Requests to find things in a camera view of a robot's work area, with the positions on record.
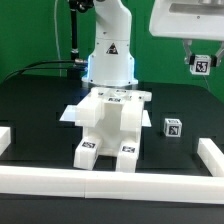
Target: small white cube with marker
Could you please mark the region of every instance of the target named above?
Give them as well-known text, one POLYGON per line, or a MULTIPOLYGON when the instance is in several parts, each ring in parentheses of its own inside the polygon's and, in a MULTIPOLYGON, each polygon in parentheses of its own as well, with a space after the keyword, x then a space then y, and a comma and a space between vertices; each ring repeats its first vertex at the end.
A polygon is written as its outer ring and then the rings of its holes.
POLYGON ((166 118, 164 122, 164 134, 167 137, 180 137, 182 123, 179 119, 166 118))

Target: warning label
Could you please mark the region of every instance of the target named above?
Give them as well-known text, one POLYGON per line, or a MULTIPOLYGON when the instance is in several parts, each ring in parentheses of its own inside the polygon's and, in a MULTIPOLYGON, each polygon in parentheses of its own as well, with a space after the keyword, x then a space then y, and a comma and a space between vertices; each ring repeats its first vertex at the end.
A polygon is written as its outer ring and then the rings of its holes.
POLYGON ((118 54, 117 48, 114 43, 108 49, 107 54, 118 54))

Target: black cable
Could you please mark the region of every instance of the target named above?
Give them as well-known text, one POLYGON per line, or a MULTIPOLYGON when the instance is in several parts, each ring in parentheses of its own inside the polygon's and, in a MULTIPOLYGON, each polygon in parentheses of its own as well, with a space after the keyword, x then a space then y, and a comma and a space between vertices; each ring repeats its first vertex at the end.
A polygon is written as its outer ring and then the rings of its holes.
POLYGON ((31 67, 35 67, 35 66, 38 66, 38 65, 44 65, 44 64, 67 64, 67 63, 74 63, 74 61, 73 60, 39 61, 39 62, 32 63, 30 65, 27 65, 25 68, 31 68, 31 67))
POLYGON ((83 67, 83 66, 75 66, 75 67, 70 67, 70 68, 23 68, 23 69, 20 69, 20 70, 17 70, 17 71, 14 71, 14 72, 11 72, 10 74, 8 74, 3 82, 7 81, 8 79, 14 77, 15 75, 22 75, 23 72, 25 71, 29 71, 29 70, 60 70, 60 69, 74 69, 74 70, 77 70, 77 71, 86 71, 86 68, 83 67))

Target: white cube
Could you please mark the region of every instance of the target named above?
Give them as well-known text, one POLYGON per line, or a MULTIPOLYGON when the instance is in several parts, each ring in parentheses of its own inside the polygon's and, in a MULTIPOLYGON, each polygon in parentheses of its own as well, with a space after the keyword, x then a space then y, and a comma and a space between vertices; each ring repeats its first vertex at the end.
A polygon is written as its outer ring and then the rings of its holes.
POLYGON ((208 55, 196 55, 194 64, 190 71, 193 75, 209 75, 211 68, 211 57, 208 55))
POLYGON ((167 137, 180 137, 182 123, 179 119, 166 118, 164 122, 164 133, 167 137))

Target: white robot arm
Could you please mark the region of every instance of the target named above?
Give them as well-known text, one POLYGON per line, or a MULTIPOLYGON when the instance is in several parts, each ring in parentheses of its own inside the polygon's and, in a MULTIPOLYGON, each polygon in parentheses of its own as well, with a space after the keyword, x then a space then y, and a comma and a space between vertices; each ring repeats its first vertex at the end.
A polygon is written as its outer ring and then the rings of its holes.
POLYGON ((185 63, 194 75, 209 75, 224 55, 223 0, 156 0, 149 30, 154 36, 184 39, 185 63), (215 56, 193 55, 192 39, 221 41, 215 56))
POLYGON ((96 10, 95 50, 89 57, 83 81, 103 86, 137 84, 130 35, 132 16, 121 0, 94 0, 96 10))

